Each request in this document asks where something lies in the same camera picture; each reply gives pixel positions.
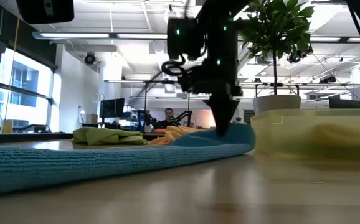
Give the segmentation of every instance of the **orange cloth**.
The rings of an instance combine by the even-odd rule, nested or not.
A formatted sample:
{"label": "orange cloth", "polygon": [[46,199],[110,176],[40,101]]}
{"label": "orange cloth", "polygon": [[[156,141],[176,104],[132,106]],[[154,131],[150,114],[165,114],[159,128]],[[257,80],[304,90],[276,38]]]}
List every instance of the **orange cloth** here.
{"label": "orange cloth", "polygon": [[165,146],[171,144],[174,140],[178,139],[183,134],[193,133],[195,131],[200,130],[183,126],[168,126],[168,128],[166,128],[165,137],[154,139],[150,141],[149,144]]}
{"label": "orange cloth", "polygon": [[154,133],[165,133],[165,132],[166,132],[166,128],[159,128],[154,130]]}

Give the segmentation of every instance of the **green leaves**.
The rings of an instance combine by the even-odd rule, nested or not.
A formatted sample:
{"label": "green leaves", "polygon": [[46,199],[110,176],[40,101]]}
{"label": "green leaves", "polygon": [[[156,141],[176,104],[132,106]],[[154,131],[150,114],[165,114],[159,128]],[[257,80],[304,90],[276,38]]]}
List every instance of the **green leaves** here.
{"label": "green leaves", "polygon": [[272,6],[275,11],[287,12],[287,6],[282,0],[274,0]]}
{"label": "green leaves", "polygon": [[303,38],[304,38],[304,40],[306,41],[306,43],[310,43],[310,34],[308,34],[308,33],[304,33],[303,34]]}
{"label": "green leaves", "polygon": [[262,52],[262,60],[265,62],[265,61],[267,61],[267,58],[268,58],[268,51],[266,51],[266,50],[264,50],[263,52]]}
{"label": "green leaves", "polygon": [[311,39],[307,33],[310,26],[308,18],[312,17],[314,8],[301,10],[298,0],[288,0],[287,4],[283,0],[263,2],[252,0],[249,10],[258,16],[250,16],[247,22],[237,24],[244,43],[253,44],[249,47],[248,58],[259,56],[266,61],[274,50],[277,58],[282,58],[284,54],[293,53],[296,56],[299,51],[306,52]]}
{"label": "green leaves", "polygon": [[305,18],[311,18],[313,16],[313,13],[315,12],[313,6],[309,6],[304,8],[302,11],[298,13],[298,16],[305,17]]}
{"label": "green leaves", "polygon": [[281,59],[284,55],[284,51],[282,49],[278,49],[277,50],[277,57],[278,59]]}
{"label": "green leaves", "polygon": [[288,12],[290,12],[297,4],[298,4],[298,0],[289,0],[287,2],[287,10],[288,10]]}
{"label": "green leaves", "polygon": [[253,53],[250,53],[249,55],[248,55],[248,59],[252,59],[252,58],[254,58],[255,57],[255,54],[253,54]]}
{"label": "green leaves", "polygon": [[309,45],[305,42],[304,39],[301,39],[297,45],[301,52],[306,52],[307,49],[309,49]]}

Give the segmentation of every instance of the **white plant pot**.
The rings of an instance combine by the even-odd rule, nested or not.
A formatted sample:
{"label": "white plant pot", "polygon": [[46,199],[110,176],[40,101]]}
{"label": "white plant pot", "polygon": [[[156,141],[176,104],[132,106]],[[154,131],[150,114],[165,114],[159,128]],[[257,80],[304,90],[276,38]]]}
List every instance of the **white plant pot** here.
{"label": "white plant pot", "polygon": [[300,109],[301,99],[296,95],[271,95],[253,99],[255,115],[275,109]]}

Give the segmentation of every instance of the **computer monitor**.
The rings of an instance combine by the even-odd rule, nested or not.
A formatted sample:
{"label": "computer monitor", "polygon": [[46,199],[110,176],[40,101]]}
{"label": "computer monitor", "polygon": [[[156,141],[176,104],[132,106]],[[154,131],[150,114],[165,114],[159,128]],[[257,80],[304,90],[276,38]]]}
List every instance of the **computer monitor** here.
{"label": "computer monitor", "polygon": [[100,117],[120,118],[123,117],[125,99],[102,100],[100,105]]}
{"label": "computer monitor", "polygon": [[353,109],[360,108],[359,100],[329,99],[330,109]]}

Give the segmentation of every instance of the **potted plant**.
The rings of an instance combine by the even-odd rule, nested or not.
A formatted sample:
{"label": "potted plant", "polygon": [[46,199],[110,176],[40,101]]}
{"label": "potted plant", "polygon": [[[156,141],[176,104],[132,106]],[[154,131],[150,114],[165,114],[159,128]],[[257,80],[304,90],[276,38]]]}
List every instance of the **potted plant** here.
{"label": "potted plant", "polygon": [[286,4],[283,0],[254,0],[249,4],[251,12],[249,19],[238,21],[244,44],[251,43],[249,58],[260,56],[267,61],[270,54],[273,55],[274,66],[274,95],[262,96],[253,100],[255,113],[263,113],[272,109],[300,108],[300,97],[296,95],[277,95],[277,58],[281,59],[284,54],[296,57],[298,52],[306,52],[309,49],[310,22],[313,7],[305,7],[301,10],[298,0],[289,0]]}

